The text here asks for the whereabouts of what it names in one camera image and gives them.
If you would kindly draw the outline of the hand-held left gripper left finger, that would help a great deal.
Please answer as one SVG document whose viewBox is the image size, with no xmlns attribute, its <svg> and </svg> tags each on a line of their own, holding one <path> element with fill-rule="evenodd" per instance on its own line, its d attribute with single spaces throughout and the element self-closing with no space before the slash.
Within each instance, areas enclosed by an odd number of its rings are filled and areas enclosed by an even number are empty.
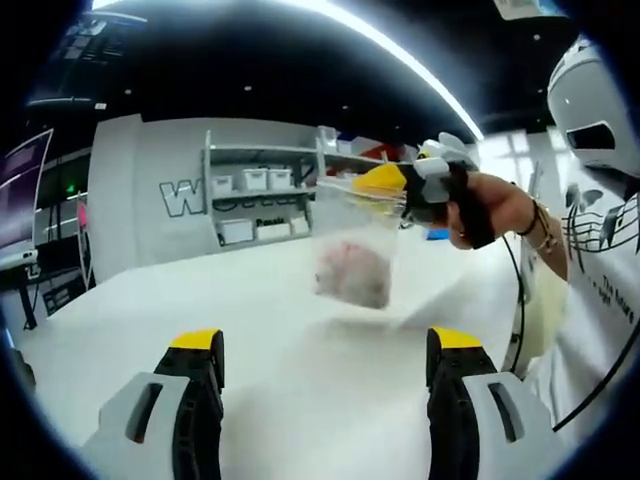
<svg viewBox="0 0 640 480">
<path fill-rule="evenodd" d="M 219 479 L 224 386 L 223 332 L 181 334 L 105 402 L 82 454 L 100 479 Z"/>
</svg>

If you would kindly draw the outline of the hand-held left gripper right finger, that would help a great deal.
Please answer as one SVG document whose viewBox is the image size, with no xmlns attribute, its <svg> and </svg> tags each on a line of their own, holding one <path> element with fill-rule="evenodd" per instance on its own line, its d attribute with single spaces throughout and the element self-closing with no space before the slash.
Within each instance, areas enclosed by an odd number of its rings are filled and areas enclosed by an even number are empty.
<svg viewBox="0 0 640 480">
<path fill-rule="evenodd" d="M 426 387 L 430 479 L 549 479 L 560 466 L 548 409 L 475 337 L 428 330 Z"/>
</svg>

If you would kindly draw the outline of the person's right hand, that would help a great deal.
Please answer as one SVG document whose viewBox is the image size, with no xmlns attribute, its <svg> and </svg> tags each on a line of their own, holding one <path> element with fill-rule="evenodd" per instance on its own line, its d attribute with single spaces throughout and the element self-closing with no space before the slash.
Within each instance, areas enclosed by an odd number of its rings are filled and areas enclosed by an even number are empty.
<svg viewBox="0 0 640 480">
<path fill-rule="evenodd" d="M 530 234 L 536 228 L 536 204 L 520 187 L 486 173 L 470 172 L 467 186 L 488 210 L 495 237 L 506 233 Z M 447 229 L 449 240 L 458 249 L 473 249 L 471 235 L 464 226 L 456 202 L 446 203 L 444 219 L 429 225 Z"/>
</svg>

